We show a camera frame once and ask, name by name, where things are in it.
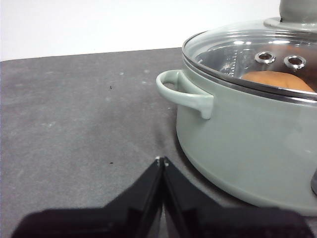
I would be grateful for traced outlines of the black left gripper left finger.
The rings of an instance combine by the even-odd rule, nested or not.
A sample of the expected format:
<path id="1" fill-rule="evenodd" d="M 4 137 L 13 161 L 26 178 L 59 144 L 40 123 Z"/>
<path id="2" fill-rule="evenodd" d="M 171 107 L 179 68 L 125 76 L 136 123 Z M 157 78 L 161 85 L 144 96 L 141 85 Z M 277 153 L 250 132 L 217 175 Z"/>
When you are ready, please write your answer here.
<path id="1" fill-rule="evenodd" d="M 104 207 L 48 209 L 25 216 L 20 238 L 156 238 L 162 196 L 163 158 Z"/>

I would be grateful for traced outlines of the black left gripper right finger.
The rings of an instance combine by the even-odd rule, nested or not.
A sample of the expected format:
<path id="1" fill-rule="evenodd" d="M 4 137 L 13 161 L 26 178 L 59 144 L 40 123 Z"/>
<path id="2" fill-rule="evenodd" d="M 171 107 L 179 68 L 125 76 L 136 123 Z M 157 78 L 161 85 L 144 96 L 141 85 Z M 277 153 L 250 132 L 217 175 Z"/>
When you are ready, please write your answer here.
<path id="1" fill-rule="evenodd" d="M 272 207 L 223 207 L 163 158 L 168 232 L 178 238 L 312 238 L 298 213 Z"/>

